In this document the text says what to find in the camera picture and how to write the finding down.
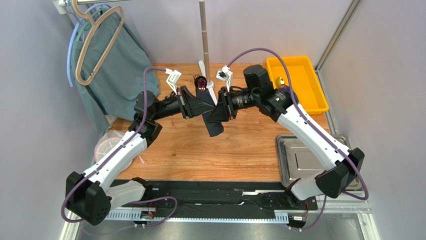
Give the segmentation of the iridescent purple spoon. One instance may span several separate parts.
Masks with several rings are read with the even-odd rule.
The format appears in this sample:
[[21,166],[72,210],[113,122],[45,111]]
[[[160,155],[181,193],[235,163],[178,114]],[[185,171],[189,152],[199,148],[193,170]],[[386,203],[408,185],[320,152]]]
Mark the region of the iridescent purple spoon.
[[207,79],[201,75],[199,82],[198,82],[198,88],[200,91],[205,91],[207,89]]

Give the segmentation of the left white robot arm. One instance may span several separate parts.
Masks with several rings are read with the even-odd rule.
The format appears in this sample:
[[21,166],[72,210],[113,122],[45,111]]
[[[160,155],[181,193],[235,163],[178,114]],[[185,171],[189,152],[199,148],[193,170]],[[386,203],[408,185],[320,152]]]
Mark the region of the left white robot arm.
[[67,218],[65,210],[69,210],[79,217],[77,222],[86,221],[96,226],[111,210],[145,199],[152,185],[140,177],[121,185],[112,186],[112,183],[157,139],[163,128],[157,120],[176,114],[187,120],[205,115],[215,106],[215,95],[208,88],[197,87],[192,94],[186,86],[181,86],[163,100],[158,100],[151,91],[142,91],[135,100],[133,122],[119,142],[90,168],[82,173],[74,171],[67,177],[62,218],[75,222]]

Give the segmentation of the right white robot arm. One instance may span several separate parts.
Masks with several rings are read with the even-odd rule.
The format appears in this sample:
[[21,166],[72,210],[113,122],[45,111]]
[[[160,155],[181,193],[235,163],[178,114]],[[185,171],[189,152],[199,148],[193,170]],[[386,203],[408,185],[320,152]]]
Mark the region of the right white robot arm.
[[298,102],[290,88],[274,88],[268,71],[261,65],[244,69],[247,87],[222,88],[208,123],[228,122],[238,110],[257,107],[274,122],[290,130],[316,156],[323,171],[290,184],[290,196],[299,201],[317,195],[336,199],[358,176],[365,154],[350,149],[319,126]]

